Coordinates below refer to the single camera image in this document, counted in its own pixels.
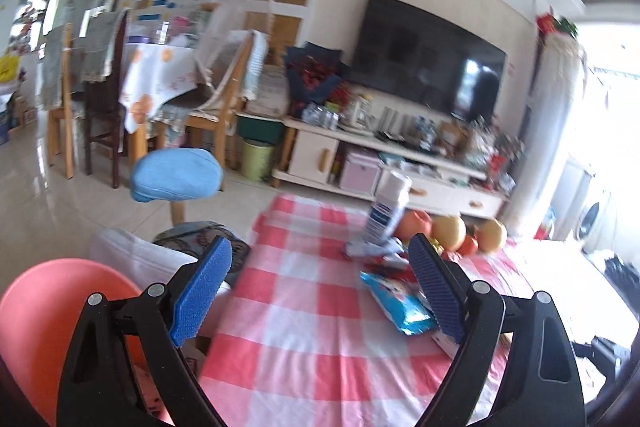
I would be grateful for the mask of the blue snack bag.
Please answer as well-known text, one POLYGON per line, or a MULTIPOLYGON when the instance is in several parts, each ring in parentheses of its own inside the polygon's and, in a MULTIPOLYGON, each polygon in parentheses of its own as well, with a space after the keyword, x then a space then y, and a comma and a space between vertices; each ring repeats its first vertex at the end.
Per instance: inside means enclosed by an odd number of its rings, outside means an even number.
POLYGON ((360 272, 360 281, 399 332, 416 336, 438 329, 432 312, 404 283, 366 271, 360 272))

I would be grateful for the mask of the front orange tangerine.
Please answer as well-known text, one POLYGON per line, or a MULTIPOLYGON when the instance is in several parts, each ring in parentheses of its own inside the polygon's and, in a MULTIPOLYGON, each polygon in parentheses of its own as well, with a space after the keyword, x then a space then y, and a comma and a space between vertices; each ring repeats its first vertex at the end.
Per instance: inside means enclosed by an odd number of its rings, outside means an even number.
POLYGON ((476 237, 474 235, 467 235, 463 239, 457 253, 462 257, 473 256, 477 253, 478 248, 480 248, 480 246, 478 246, 476 237))

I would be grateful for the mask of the white pillow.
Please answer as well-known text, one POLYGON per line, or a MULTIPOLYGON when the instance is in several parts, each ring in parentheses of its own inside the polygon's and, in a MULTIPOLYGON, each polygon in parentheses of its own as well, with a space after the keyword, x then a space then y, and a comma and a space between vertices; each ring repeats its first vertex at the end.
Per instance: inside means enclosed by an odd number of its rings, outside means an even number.
POLYGON ((145 289, 152 283, 168 282, 181 265, 194 259, 192 253, 199 253, 204 243, 178 239, 178 235, 199 232, 207 225, 215 222, 181 223, 160 233, 153 242, 121 229, 101 229, 90 239, 88 256, 145 289))

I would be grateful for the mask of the owl pattern cushion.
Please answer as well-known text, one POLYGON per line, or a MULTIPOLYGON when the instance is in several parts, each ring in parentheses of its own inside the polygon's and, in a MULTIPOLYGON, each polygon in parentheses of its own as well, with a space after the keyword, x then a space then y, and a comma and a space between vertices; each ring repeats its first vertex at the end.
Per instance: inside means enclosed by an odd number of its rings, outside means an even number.
POLYGON ((250 245, 224 225, 215 221, 184 222, 157 234, 152 243, 194 258, 201 258, 207 247, 218 237, 228 239, 231 245, 231 268, 224 281, 233 287, 250 255, 250 245))

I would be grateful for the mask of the red apple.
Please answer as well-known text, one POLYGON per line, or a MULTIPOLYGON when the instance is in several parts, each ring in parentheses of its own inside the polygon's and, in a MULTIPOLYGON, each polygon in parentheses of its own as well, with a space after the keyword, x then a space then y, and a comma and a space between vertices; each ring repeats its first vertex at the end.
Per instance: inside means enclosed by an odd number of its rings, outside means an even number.
POLYGON ((394 231, 402 243, 408 243, 416 234, 430 237, 433 220, 424 210, 406 210, 394 231))

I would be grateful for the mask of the pink checkered tablecloth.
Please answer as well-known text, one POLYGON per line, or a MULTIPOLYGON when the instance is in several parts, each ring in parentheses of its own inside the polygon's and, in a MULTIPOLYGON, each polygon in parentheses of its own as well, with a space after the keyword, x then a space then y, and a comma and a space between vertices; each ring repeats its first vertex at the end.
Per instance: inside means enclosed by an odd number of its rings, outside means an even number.
POLYGON ((401 332, 345 255, 364 221, 293 195, 258 217, 200 377, 222 425, 585 425, 559 314, 506 253, 460 262, 487 289, 462 294, 469 337, 450 357, 401 332))

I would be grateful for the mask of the white yogurt bottle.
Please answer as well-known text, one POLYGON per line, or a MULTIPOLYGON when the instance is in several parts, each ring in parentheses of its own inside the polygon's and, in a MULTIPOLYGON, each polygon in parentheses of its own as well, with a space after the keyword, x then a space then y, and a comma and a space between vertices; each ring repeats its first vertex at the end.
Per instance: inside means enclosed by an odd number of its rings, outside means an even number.
POLYGON ((403 173, 390 171, 375 195, 362 239, 382 245, 393 235, 409 202, 412 180, 403 173))

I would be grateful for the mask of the blue cushioned stool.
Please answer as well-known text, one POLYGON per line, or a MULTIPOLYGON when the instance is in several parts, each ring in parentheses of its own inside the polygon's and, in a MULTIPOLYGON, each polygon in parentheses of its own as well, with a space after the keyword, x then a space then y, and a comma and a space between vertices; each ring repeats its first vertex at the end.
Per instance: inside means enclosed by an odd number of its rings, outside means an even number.
POLYGON ((203 199, 216 194, 223 179, 224 170, 208 150, 153 150, 134 164, 130 195, 136 202, 203 199))

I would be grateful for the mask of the pink storage box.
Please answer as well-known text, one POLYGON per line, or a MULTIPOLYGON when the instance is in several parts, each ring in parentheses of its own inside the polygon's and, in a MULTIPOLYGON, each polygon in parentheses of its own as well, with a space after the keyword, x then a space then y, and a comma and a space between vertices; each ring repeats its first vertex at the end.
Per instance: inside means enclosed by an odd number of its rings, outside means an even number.
POLYGON ((346 192, 372 195, 382 173, 378 155, 365 150, 348 150, 338 186, 346 192))

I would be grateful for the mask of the green waste bucket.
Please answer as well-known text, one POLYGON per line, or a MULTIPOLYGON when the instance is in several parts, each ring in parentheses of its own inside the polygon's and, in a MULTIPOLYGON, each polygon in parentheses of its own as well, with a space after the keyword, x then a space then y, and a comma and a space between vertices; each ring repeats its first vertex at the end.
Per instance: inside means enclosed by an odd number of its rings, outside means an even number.
POLYGON ((242 145, 241 174, 250 181, 262 181, 271 171, 274 146, 256 140, 244 139, 242 145))

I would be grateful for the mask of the white tv cabinet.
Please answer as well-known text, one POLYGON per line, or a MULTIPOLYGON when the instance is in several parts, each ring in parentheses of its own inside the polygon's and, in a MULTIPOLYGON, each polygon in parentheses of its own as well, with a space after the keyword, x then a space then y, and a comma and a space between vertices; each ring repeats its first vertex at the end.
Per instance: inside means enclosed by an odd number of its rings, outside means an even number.
POLYGON ((494 219, 506 196, 483 186, 486 174, 457 162, 408 150, 373 136, 330 130, 288 118, 280 159, 272 170, 272 184, 288 182, 333 194, 374 199, 387 173, 397 171, 412 180, 410 209, 433 215, 460 215, 494 219), (348 150, 365 150, 378 155, 382 173, 372 195, 346 192, 338 182, 348 150))

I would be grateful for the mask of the dining table with cloth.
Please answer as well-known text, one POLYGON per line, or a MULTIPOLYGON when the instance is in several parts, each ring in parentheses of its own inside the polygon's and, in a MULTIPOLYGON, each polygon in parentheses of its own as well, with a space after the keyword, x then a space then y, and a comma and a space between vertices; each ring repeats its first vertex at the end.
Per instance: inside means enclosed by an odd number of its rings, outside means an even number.
POLYGON ((129 160, 134 165, 148 153, 146 123, 160 106, 196 88, 195 51, 182 46, 128 43, 119 103, 129 134, 129 160))

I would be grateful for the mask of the wooden chair with towel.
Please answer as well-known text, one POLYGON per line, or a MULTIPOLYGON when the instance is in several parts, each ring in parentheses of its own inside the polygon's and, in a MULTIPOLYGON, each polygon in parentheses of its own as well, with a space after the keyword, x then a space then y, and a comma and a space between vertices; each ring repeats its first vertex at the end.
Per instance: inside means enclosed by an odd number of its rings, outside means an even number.
POLYGON ((186 130, 213 133, 213 154, 226 165, 227 135, 236 109, 254 98, 269 48, 269 35, 258 30, 234 30, 205 69, 196 88, 160 106, 152 117, 159 150, 182 143, 186 130))

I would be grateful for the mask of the black television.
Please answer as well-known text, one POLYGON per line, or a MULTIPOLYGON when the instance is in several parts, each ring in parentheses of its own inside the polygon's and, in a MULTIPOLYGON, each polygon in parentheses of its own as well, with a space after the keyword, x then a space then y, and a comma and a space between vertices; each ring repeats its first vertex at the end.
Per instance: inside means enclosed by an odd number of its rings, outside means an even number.
POLYGON ((368 0, 350 80, 465 122, 494 117, 506 52, 399 0, 368 0))

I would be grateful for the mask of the dark wooden chair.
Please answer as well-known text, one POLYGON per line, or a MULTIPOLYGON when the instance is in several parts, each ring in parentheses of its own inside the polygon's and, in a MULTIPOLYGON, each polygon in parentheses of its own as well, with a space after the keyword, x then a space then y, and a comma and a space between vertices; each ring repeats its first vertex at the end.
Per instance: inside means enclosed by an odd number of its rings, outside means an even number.
POLYGON ((130 9, 103 12, 90 20, 84 44, 80 80, 84 84, 85 172, 92 175, 92 146, 111 152, 112 187, 119 188, 119 149, 122 141, 122 61, 127 43, 130 9))

